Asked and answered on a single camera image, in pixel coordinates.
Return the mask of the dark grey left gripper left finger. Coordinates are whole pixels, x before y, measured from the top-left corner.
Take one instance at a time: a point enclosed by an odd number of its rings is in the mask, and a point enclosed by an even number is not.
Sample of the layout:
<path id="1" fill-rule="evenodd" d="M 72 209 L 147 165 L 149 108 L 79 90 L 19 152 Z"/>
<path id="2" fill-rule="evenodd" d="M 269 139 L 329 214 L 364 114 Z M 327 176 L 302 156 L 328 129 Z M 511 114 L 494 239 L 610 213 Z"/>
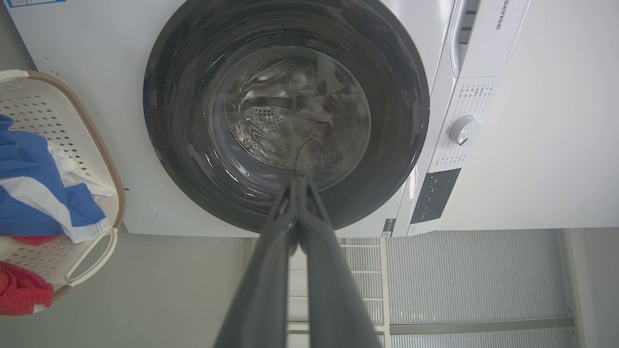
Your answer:
<path id="1" fill-rule="evenodd" d="M 298 244 L 298 178 L 278 194 L 215 339 L 217 348 L 284 348 L 289 261 Z"/>

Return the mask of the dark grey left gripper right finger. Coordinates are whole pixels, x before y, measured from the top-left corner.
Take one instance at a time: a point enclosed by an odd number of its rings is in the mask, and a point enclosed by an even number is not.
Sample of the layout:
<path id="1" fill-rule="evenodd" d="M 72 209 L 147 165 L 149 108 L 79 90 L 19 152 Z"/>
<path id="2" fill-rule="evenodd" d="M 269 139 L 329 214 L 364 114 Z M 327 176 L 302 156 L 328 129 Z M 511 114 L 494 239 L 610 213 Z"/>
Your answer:
<path id="1" fill-rule="evenodd" d="M 300 175 L 296 192 L 299 242 L 307 256 L 310 346 L 380 347 L 318 190 L 307 175 Z"/>

